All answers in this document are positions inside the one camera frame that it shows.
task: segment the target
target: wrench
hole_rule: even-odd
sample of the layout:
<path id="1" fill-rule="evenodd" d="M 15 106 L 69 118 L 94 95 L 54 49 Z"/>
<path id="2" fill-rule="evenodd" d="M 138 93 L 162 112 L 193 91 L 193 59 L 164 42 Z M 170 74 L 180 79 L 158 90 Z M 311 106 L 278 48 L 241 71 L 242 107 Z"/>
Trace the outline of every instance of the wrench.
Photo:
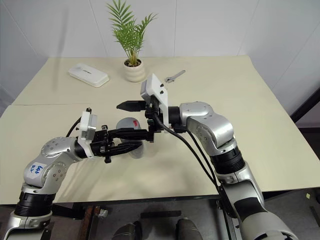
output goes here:
<path id="1" fill-rule="evenodd" d="M 181 72 L 178 72 L 174 76 L 168 76 L 168 77 L 165 78 L 165 82 L 167 84 L 172 83 L 177 77 L 179 77 L 180 75 L 184 74 L 185 72 L 186 72 L 186 70 L 182 70 Z"/>

